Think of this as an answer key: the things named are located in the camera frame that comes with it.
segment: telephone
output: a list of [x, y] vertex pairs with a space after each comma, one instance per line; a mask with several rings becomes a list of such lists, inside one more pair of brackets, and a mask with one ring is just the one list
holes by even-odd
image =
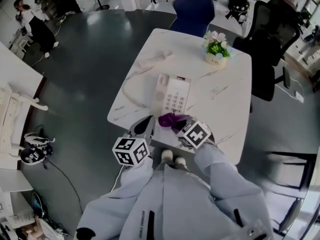
[[167, 113], [185, 113], [191, 79], [160, 73], [151, 105], [151, 114], [156, 118]]

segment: desk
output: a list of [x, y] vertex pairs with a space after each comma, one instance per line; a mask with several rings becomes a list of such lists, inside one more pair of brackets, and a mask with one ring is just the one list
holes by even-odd
[[[192, 79], [185, 113], [197, 117], [213, 131], [218, 147], [229, 160], [240, 161], [249, 119], [251, 101], [251, 57], [243, 52], [228, 61], [224, 70], [215, 70], [205, 62], [204, 39], [164, 29], [154, 29], [134, 61], [128, 76], [140, 69], [138, 60], [149, 59], [159, 51], [172, 50], [174, 58], [156, 65], [143, 74], [133, 76], [125, 89], [146, 105], [152, 103], [159, 73]], [[137, 107], [120, 89], [107, 119], [129, 129], [150, 114], [149, 108]], [[157, 123], [153, 140], [184, 149], [173, 131]]]

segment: gray jacket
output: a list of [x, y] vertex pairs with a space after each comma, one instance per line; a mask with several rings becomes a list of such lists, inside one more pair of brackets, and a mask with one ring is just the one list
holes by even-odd
[[[264, 233], [265, 240], [272, 239], [261, 188], [244, 179], [213, 145], [203, 144], [194, 160], [210, 177], [210, 186], [167, 165], [153, 171], [148, 157], [123, 172], [120, 188], [86, 206], [74, 238], [86, 239], [83, 232], [90, 229], [92, 240], [254, 240]], [[236, 223], [235, 209], [244, 227]]]

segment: flower pot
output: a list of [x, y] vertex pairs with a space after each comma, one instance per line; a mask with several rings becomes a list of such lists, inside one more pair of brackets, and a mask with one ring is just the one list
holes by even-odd
[[205, 61], [217, 70], [223, 70], [226, 67], [227, 60], [228, 58], [226, 57], [217, 59], [216, 55], [213, 55], [212, 53], [205, 53]]

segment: blue chair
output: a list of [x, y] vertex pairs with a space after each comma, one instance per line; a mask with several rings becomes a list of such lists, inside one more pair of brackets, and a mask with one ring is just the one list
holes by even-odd
[[214, 0], [174, 0], [176, 19], [169, 30], [203, 37], [215, 17]]

